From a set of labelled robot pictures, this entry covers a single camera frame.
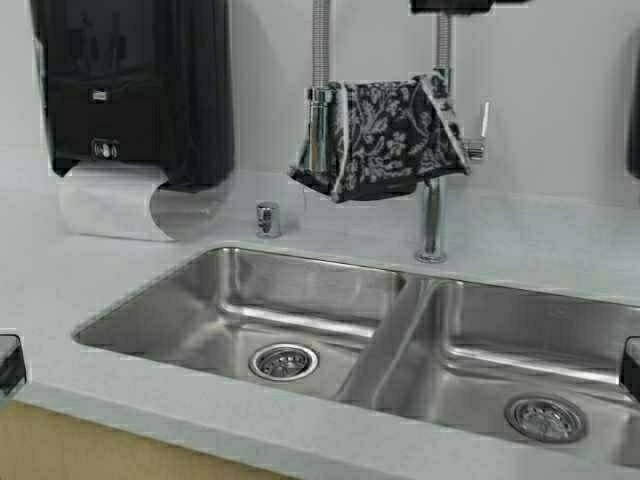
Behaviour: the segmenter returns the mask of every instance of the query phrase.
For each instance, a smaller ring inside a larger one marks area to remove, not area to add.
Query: dish towel
[[[305,170],[308,139],[289,175],[336,203],[415,191],[420,181],[468,173],[467,154],[439,72],[405,82],[332,83],[331,165]]]

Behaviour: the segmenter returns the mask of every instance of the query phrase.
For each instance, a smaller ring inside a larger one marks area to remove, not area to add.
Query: dispenser button
[[[93,103],[107,103],[109,101],[109,92],[102,89],[91,90],[91,101]]]
[[[96,138],[91,142],[91,150],[96,160],[115,160],[120,156],[120,143]]]

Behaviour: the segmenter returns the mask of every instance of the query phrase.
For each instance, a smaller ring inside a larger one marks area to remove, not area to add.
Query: double basin sink
[[[640,468],[620,385],[640,309],[240,249],[212,251],[77,342]]]

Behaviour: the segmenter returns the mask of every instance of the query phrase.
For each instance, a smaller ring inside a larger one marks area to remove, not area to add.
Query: wooden cabinet
[[[284,480],[262,470],[13,402],[0,480]]]

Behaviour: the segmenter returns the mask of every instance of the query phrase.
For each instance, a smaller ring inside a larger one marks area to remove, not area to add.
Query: metal pipe
[[[331,79],[331,0],[313,0],[313,87]]]
[[[313,0],[313,72],[309,89],[309,150],[307,169],[317,181],[328,182],[330,165],[329,109],[334,95],[331,79],[331,0]]]
[[[436,68],[444,75],[449,88],[452,84],[451,58],[453,51],[453,21],[451,15],[439,13],[436,18]],[[416,259],[422,263],[443,263],[446,254],[446,195],[447,182],[444,177],[425,182],[420,204],[421,228],[420,250]]]

